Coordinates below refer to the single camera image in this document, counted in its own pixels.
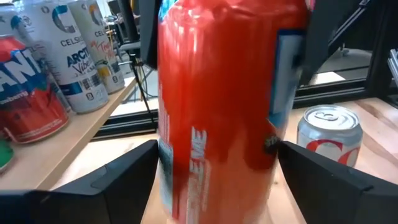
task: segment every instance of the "coca-cola can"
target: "coca-cola can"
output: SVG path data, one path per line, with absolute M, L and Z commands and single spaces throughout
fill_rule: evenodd
M 350 167 L 356 163 L 362 138 L 358 116 L 342 106 L 313 106 L 297 127 L 299 146 Z

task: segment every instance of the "silver can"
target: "silver can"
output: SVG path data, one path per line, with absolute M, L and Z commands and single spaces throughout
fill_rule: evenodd
M 109 94 L 124 88 L 123 73 L 113 52 L 113 44 L 105 32 L 105 23 L 96 1 L 79 0 L 68 3 L 68 7 L 87 44 L 98 75 Z
M 21 0 L 16 3 L 26 29 L 76 113 L 104 106 L 108 93 L 88 52 L 69 7 L 61 1 Z
M 30 39 L 22 18 L 12 3 L 0 3 L 0 35 L 12 34 L 18 41 L 30 47 Z
M 38 62 L 40 68 L 49 77 L 48 81 L 52 90 L 55 92 L 57 98 L 62 102 L 63 107 L 65 107 L 68 113 L 72 113 L 72 109 L 65 99 L 65 96 L 61 90 L 57 87 L 54 78 L 50 77 L 51 74 L 46 72 L 45 63 L 38 50 L 34 48 L 34 41 L 29 36 L 26 25 L 29 25 L 29 18 L 21 17 L 16 7 L 11 3 L 0 3 L 0 35 L 12 34 L 18 41 L 22 42 L 25 46 L 30 48 L 32 51 L 33 58 Z
M 297 128 L 299 146 L 350 167 L 356 163 L 362 138 L 359 118 L 342 106 L 313 106 Z

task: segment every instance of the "green can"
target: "green can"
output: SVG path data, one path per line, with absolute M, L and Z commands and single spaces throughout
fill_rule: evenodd
M 14 151 L 8 142 L 0 140 L 0 173 L 4 172 L 14 157 Z

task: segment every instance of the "wooden shelf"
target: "wooden shelf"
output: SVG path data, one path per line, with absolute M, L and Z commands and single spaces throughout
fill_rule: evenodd
M 0 176 L 0 190 L 51 189 L 136 84 L 134 78 L 125 81 L 98 111 L 72 116 L 67 127 L 43 141 L 13 145 L 15 160 Z

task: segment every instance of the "red can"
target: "red can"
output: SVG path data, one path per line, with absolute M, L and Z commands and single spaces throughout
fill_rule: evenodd
M 37 141 L 68 123 L 32 53 L 11 35 L 0 36 L 0 120 L 18 143 Z
M 259 223 L 307 28 L 304 0 L 163 1 L 161 196 L 178 223 Z

